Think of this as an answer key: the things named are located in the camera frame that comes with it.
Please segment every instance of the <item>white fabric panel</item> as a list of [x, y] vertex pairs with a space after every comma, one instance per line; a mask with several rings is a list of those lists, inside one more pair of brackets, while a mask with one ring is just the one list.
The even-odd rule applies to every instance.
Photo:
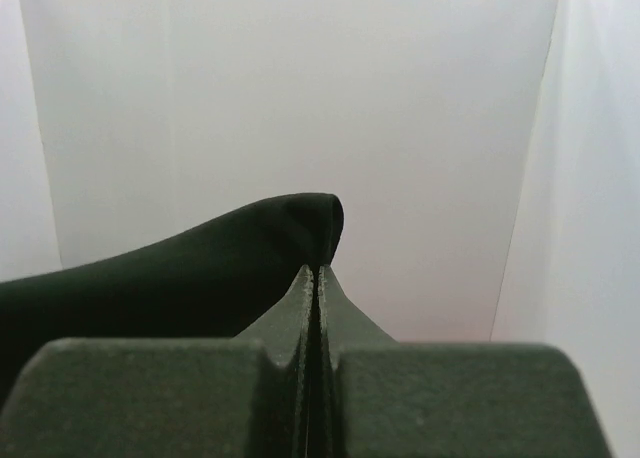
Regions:
[[0, 281], [60, 269], [19, 0], [0, 0]]
[[559, 15], [493, 332], [565, 350], [619, 458], [640, 456], [639, 2]]
[[489, 338], [557, 0], [22, 2], [65, 266], [331, 191], [359, 306]]

